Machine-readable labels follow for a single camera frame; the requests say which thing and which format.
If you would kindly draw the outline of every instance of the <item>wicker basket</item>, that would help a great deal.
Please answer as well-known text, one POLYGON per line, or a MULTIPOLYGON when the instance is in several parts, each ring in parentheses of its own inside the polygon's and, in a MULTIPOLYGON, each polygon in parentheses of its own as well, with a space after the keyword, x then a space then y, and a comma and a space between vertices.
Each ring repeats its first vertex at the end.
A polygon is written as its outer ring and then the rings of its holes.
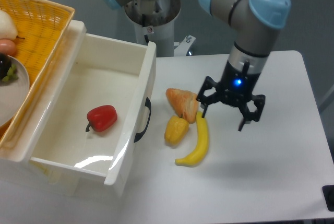
POLYGON ((22 106, 11 122, 0 128, 0 148, 8 148, 15 144, 11 137, 19 130, 23 115, 41 88, 75 10, 47 0, 0 0, 0 9, 11 16, 19 36, 24 38, 15 40, 15 57, 26 67, 30 79, 30 90, 22 106))

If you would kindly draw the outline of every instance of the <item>blue led light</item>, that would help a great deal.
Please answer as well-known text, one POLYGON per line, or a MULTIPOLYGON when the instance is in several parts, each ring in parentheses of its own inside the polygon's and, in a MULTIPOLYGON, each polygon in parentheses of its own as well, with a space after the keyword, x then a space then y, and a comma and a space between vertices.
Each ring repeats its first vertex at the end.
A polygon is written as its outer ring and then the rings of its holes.
POLYGON ((236 87, 239 87, 241 84, 242 84, 242 80, 240 79, 235 79, 233 84, 236 86, 236 87))

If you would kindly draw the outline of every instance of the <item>table surface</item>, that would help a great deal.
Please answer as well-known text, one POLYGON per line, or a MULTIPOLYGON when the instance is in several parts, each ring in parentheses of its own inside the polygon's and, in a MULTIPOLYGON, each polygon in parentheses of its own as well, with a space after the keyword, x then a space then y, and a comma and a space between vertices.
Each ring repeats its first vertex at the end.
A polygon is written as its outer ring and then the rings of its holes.
MULTIPOLYGON (((121 200, 119 224, 230 223, 334 217, 321 187, 334 166, 302 56, 272 52, 254 89, 265 94, 260 122, 245 125, 236 108, 217 103, 206 119, 210 147, 197 167, 175 158, 196 145, 196 124, 176 148, 164 143, 174 114, 167 88, 198 92, 205 76, 218 81, 228 55, 157 59, 152 116, 136 145, 121 200)), ((0 182, 1 223, 106 223, 109 206, 0 182)))

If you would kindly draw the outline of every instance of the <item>drawer handle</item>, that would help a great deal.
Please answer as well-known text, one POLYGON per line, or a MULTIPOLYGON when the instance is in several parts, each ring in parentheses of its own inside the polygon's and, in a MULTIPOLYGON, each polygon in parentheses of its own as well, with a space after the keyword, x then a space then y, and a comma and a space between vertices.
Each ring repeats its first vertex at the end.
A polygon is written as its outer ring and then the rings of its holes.
POLYGON ((150 123, 152 104, 151 104, 151 101, 150 101, 150 99, 148 97, 146 97, 145 106, 150 110, 150 113, 148 115, 148 119, 147 119, 147 123, 146 123, 145 129, 142 132, 136 134, 136 136, 135 136, 135 143, 137 141, 139 141, 143 137, 143 135, 145 134, 145 132, 147 130, 148 124, 150 123))

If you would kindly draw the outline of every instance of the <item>grapes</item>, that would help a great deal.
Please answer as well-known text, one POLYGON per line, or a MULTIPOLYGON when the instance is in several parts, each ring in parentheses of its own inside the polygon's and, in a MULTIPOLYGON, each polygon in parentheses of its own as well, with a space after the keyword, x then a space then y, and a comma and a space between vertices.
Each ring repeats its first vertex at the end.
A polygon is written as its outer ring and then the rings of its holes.
POLYGON ((9 82, 17 79, 16 65, 11 63, 11 59, 7 54, 0 53, 0 80, 9 82))

